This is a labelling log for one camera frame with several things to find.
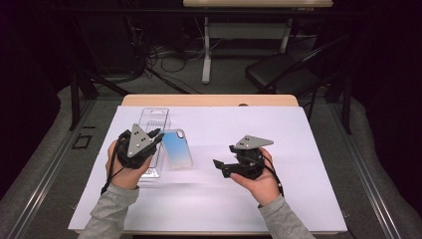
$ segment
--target black cable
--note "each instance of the black cable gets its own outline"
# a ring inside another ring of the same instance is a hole
[[[152,68],[153,66],[155,66],[157,64],[159,58],[158,57],[151,57],[151,50],[152,50],[152,53],[154,54],[154,56],[158,56],[158,51],[157,51],[156,47],[151,47],[151,49],[149,49],[148,59],[149,59],[149,62],[150,62],[151,68]]]
[[[182,70],[185,68],[185,66],[186,66],[186,59],[184,58],[184,56],[181,56],[181,57],[182,57],[183,65],[182,65],[179,69],[176,69],[176,70],[174,70],[174,71],[169,71],[169,70],[164,69],[163,62],[164,62],[164,59],[165,59],[165,58],[162,58],[162,59],[161,59],[161,62],[160,62],[160,67],[161,67],[161,69],[162,69],[164,72],[166,72],[166,73],[177,73],[177,72],[182,71]]]
[[[118,85],[118,84],[127,83],[127,82],[131,82],[133,80],[136,80],[137,78],[142,76],[142,74],[143,74],[143,71],[139,71],[139,72],[135,72],[135,73],[131,74],[130,76],[123,78],[123,79],[108,80],[108,81]]]
[[[345,225],[347,228],[348,233],[351,235],[351,237],[353,237],[353,239],[357,239],[357,237],[353,234],[353,232],[351,232],[350,228],[347,226],[347,224]]]
[[[267,157],[265,157],[265,156],[263,156],[263,158],[264,158],[267,162],[269,162],[269,163],[270,163],[271,168],[274,170],[274,172],[276,172],[276,169],[274,168],[273,162],[272,162],[269,158],[267,158]]]
[[[149,60],[149,67],[150,67],[150,69],[152,69],[152,67],[154,66],[153,64],[152,64],[152,60],[151,60],[151,58],[148,58],[148,60]],[[148,70],[148,68],[145,68],[145,75],[146,75],[146,77],[148,78],[148,79],[152,79],[152,74],[149,76],[148,75],[148,73],[147,73],[147,70]]]
[[[199,91],[195,90],[194,88],[192,88],[191,86],[189,86],[189,84],[187,84],[187,83],[183,82],[182,80],[179,80],[179,79],[177,79],[177,78],[173,78],[173,77],[170,77],[170,76],[167,76],[167,75],[164,75],[164,74],[160,74],[160,73],[157,73],[157,74],[159,74],[159,75],[160,75],[160,76],[162,76],[162,77],[170,78],[170,79],[172,79],[172,80],[174,80],[174,81],[177,81],[177,82],[179,82],[179,83],[181,83],[181,84],[185,85],[187,88],[189,88],[190,90],[194,91],[194,92],[195,92],[195,93],[197,93],[197,94],[203,94],[203,93],[201,93],[201,92],[199,92]]]
[[[170,86],[171,88],[173,88],[174,90],[178,91],[181,94],[189,94],[188,92],[186,92],[185,90],[179,88],[178,86],[176,86],[175,84],[173,84],[172,82],[166,80],[165,78],[161,77],[157,72],[155,72],[154,70],[150,69],[150,68],[145,68],[147,71],[151,72],[153,75],[155,75],[161,82],[165,83],[166,85]]]
[[[202,54],[204,54],[204,51],[205,51],[205,49],[204,49],[204,47],[203,47],[203,42],[201,41],[201,44],[202,44],[202,48],[201,48],[201,45],[200,44],[198,44],[198,47],[197,47],[197,49],[196,49],[196,51],[192,54],[192,56],[188,56],[187,57],[187,60],[192,60],[192,59],[195,59],[196,58],[196,55],[198,55],[198,53],[201,53],[201,55]]]
[[[112,174],[112,169],[113,169],[113,167],[114,167],[114,161],[115,161],[115,155],[117,154],[117,149],[118,149],[118,146],[120,145],[120,142],[121,142],[121,139],[122,139],[122,138],[123,138],[123,135],[121,134],[121,135],[118,137],[117,142],[115,143],[114,149],[112,150],[111,163],[109,164],[108,175],[107,175],[107,179],[106,179],[106,182],[105,182],[105,186],[102,188],[102,194],[103,194],[103,193],[105,193],[105,192],[106,192],[106,190],[108,189],[109,184],[111,183],[111,179],[112,179],[112,178],[113,178],[116,174],[118,174],[119,172],[121,172],[121,171],[124,169],[124,167],[123,167],[123,168],[121,168],[118,172],[116,172],[115,174]]]

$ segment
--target white table leg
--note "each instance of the white table leg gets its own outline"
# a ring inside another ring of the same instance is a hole
[[[292,23],[293,23],[293,19],[288,19],[288,22],[286,23],[285,36],[283,37],[283,40],[282,40],[282,46],[280,46],[281,53],[286,53],[286,48],[288,47],[288,42],[289,42],[290,31],[292,30]]]
[[[211,53],[210,53],[210,34],[209,34],[209,22],[208,17],[205,18],[204,23],[204,41],[205,41],[205,59],[204,59],[204,69],[202,71],[202,84],[210,83],[210,74],[211,74]]]

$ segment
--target clear plastic packaging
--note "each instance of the clear plastic packaging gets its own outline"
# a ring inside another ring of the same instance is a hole
[[[160,128],[161,130],[170,129],[171,121],[166,108],[145,108],[139,120],[139,126],[146,132]],[[157,152],[152,158],[149,169],[142,177],[159,177],[164,161],[164,149],[161,143],[157,145]]]

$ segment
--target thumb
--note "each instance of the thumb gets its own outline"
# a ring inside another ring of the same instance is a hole
[[[250,189],[252,186],[252,182],[254,182],[253,180],[246,178],[242,175],[239,175],[237,173],[230,173],[230,177],[233,179],[233,181],[235,181],[237,184],[245,187],[246,189]]]

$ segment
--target finger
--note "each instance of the finger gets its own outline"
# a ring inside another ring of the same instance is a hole
[[[269,152],[267,152],[267,150],[266,150],[266,149],[264,149],[263,147],[260,147],[260,152],[261,152],[261,154],[262,154],[264,157],[266,157],[269,161],[273,161],[273,159],[272,159],[272,157],[271,157],[270,153],[269,153]]]
[[[108,153],[108,158],[111,158],[111,156],[112,156],[112,152],[114,151],[114,148],[115,148],[115,144],[117,143],[117,140],[114,140],[110,145],[109,145],[109,147],[108,147],[108,151],[107,151],[107,153]]]
[[[149,165],[151,164],[151,162],[152,162],[152,155],[149,156],[140,167],[140,170],[142,171],[142,173],[145,173],[149,169]]]
[[[253,182],[254,182],[253,180],[234,172],[230,173],[230,177],[233,179],[233,181],[235,181],[239,185],[245,187],[248,190],[251,190]]]
[[[264,157],[264,163],[269,166],[270,168],[274,169],[274,167],[272,166],[273,163],[273,158],[271,157],[270,153],[267,152],[266,149],[264,149],[263,147],[260,147],[260,152]]]

